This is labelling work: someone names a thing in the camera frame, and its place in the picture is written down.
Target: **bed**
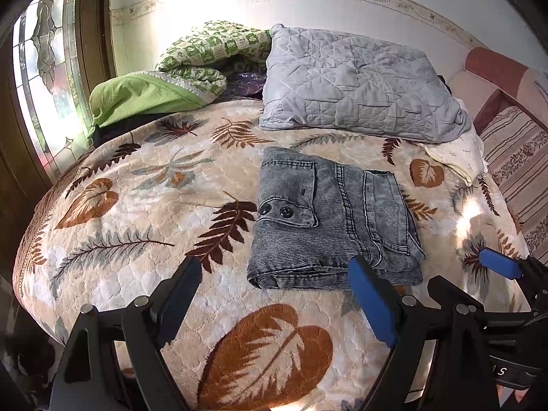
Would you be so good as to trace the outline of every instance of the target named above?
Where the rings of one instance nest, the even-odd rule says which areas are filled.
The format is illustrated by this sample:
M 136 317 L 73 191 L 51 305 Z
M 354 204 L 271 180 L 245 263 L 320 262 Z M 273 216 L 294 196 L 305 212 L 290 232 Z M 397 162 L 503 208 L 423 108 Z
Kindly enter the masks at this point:
M 388 349 L 352 295 L 259 290 L 246 280 L 268 146 L 395 174 L 426 254 L 424 282 L 401 293 L 435 305 L 426 285 L 441 274 L 486 310 L 527 307 L 516 284 L 478 261 L 484 247 L 528 254 L 489 174 L 468 187 L 424 149 L 396 138 L 263 130 L 263 108 L 240 100 L 172 114 L 104 144 L 56 183 L 37 206 L 14 270 L 17 298 L 46 332 L 63 343 L 82 305 L 124 307 L 196 255 L 203 282 L 176 338 L 162 348 L 191 407 L 357 409 Z M 231 225 L 226 233 L 217 232 L 222 221 Z M 121 367 L 130 369 L 118 349 Z M 414 390 L 424 386 L 431 350 Z

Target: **jeans pocket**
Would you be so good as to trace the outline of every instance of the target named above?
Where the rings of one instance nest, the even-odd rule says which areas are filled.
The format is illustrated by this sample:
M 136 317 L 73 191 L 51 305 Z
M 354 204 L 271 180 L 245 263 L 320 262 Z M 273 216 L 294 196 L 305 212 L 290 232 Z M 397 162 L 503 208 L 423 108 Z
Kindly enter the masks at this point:
M 317 227 L 314 212 L 316 164 L 303 160 L 262 163 L 259 179 L 259 222 Z
M 386 249 L 409 254 L 409 216 L 393 173 L 365 171 L 363 208 L 371 237 Z

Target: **folded jeans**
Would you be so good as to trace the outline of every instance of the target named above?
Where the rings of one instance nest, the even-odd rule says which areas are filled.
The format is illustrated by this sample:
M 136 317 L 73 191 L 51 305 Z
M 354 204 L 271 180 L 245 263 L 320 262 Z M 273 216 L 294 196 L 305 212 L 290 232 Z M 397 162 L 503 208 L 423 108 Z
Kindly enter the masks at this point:
M 265 149 L 248 281 L 262 289 L 349 289 L 356 255 L 392 284 L 422 281 L 425 255 L 394 174 Z

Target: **metal button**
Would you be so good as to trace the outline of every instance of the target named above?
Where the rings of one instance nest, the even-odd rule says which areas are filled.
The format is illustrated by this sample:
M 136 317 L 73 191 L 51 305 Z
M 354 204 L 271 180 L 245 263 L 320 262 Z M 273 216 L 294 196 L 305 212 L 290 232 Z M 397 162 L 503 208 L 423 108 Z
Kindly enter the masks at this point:
M 138 296 L 135 300 L 133 300 L 133 304 L 137 307 L 143 307 L 146 306 L 149 303 L 149 297 L 146 295 Z
M 402 303 L 406 306 L 414 306 L 416 304 L 416 298 L 413 295 L 406 295 L 402 298 Z
M 261 208 L 259 209 L 259 214 L 266 215 L 270 210 L 272 210 L 270 204 L 262 204 Z
M 457 312 L 466 315 L 469 310 L 464 304 L 457 304 Z
M 282 207 L 279 210 L 279 214 L 284 218 L 291 218 L 293 216 L 293 209 L 291 207 Z
M 80 308 L 80 312 L 81 313 L 90 313 L 91 311 L 93 310 L 93 304 L 84 304 L 81 308 Z

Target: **screw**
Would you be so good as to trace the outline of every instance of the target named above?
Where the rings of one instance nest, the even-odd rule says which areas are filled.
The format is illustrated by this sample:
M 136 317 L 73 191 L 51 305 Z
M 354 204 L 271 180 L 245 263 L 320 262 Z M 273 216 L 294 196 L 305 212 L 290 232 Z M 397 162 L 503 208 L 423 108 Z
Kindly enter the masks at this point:
M 135 300 L 133 300 L 133 304 L 137 307 L 143 307 L 146 306 L 149 303 L 149 297 L 146 295 L 138 296 Z
M 93 310 L 93 304 L 84 304 L 81 308 L 80 308 L 80 312 L 81 313 L 90 313 L 91 311 Z
M 405 295 L 402 298 L 402 303 L 406 306 L 414 306 L 416 304 L 416 298 L 413 295 Z
M 468 308 L 464 304 L 457 304 L 457 312 L 466 315 L 468 313 Z

